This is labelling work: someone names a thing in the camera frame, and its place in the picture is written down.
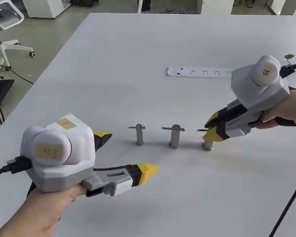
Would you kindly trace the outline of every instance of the cylindrical metal post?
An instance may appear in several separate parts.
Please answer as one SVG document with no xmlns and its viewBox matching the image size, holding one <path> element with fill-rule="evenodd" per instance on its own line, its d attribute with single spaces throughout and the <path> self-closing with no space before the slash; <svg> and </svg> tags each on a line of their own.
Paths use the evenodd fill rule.
<svg viewBox="0 0 296 237">
<path fill-rule="evenodd" d="M 137 146 L 142 146 L 144 144 L 143 139 L 143 126 L 141 124 L 136 125 L 136 134 L 137 134 Z"/>
<path fill-rule="evenodd" d="M 174 124 L 171 129 L 171 138 L 170 138 L 170 144 L 169 147 L 171 149 L 177 149 L 180 145 L 180 132 L 181 132 L 181 126 L 178 124 Z"/>
<path fill-rule="evenodd" d="M 212 142 L 212 141 L 204 141 L 202 143 L 202 149 L 209 152 L 214 148 L 213 144 L 214 144 L 214 142 Z"/>
</svg>

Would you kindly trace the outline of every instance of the metal base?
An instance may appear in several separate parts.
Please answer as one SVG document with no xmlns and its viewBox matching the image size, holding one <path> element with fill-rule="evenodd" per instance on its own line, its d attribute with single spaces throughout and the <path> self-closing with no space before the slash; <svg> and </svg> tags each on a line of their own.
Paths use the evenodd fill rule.
<svg viewBox="0 0 296 237">
<path fill-rule="evenodd" d="M 144 144 L 144 141 L 142 143 L 136 143 L 137 146 L 141 147 Z"/>
<path fill-rule="evenodd" d="M 175 149 L 179 148 L 179 147 L 180 147 L 180 145 L 178 144 L 178 146 L 177 146 L 177 147 L 173 147 L 173 146 L 171 146 L 171 143 L 169 143 L 169 147 L 170 147 L 171 149 L 175 150 Z"/>
<path fill-rule="evenodd" d="M 205 146 L 205 143 L 203 142 L 202 143 L 202 149 L 206 152 L 210 152 L 212 149 L 214 149 L 214 146 L 211 146 L 211 147 L 206 147 Z"/>
</svg>

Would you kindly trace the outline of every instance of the leaf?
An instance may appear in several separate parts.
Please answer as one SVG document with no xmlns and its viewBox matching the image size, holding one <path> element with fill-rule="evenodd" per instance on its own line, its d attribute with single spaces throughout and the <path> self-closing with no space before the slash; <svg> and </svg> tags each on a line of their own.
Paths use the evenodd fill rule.
<svg viewBox="0 0 296 237">
<path fill-rule="evenodd" d="M 295 57 L 295 55 L 292 55 L 292 54 L 288 54 L 288 55 L 285 55 L 284 56 L 286 59 L 292 59 Z"/>
</svg>

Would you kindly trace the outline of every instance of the desk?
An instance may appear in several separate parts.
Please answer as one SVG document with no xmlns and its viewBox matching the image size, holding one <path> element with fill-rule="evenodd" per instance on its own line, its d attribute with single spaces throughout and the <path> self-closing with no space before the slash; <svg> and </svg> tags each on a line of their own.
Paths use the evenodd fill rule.
<svg viewBox="0 0 296 237">
<path fill-rule="evenodd" d="M 296 54 L 296 17 L 90 14 L 0 128 L 0 167 L 19 154 L 28 126 L 73 113 L 113 132 L 97 167 L 160 171 L 117 197 L 78 198 L 56 237 L 266 237 L 296 187 L 296 128 L 253 130 L 206 153 L 196 129 L 234 99 L 230 79 L 169 78 L 165 69 L 236 68 L 287 53 Z M 289 80 L 296 87 L 296 73 Z M 127 129 L 137 123 L 142 147 Z M 177 150 L 160 129 L 174 123 L 186 129 Z M 0 225 L 29 186 L 25 173 L 0 176 Z M 276 236 L 296 236 L 296 200 Z"/>
</svg>

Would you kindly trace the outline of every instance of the white cabinet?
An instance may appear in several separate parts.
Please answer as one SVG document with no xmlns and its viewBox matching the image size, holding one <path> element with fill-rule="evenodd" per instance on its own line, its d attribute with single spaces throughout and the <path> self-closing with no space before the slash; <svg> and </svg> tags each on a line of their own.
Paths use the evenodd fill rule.
<svg viewBox="0 0 296 237">
<path fill-rule="evenodd" d="M 71 4 L 70 0 L 23 0 L 29 17 L 55 18 Z"/>
<path fill-rule="evenodd" d="M 234 0 L 197 0 L 197 12 L 201 15 L 230 15 Z"/>
<path fill-rule="evenodd" d="M 271 0 L 271 1 L 266 1 L 268 3 L 268 6 L 272 9 L 272 11 L 276 15 L 280 15 L 282 8 L 284 6 L 285 0 Z"/>
<path fill-rule="evenodd" d="M 296 0 L 286 0 L 281 11 L 281 15 L 296 16 Z"/>
</svg>

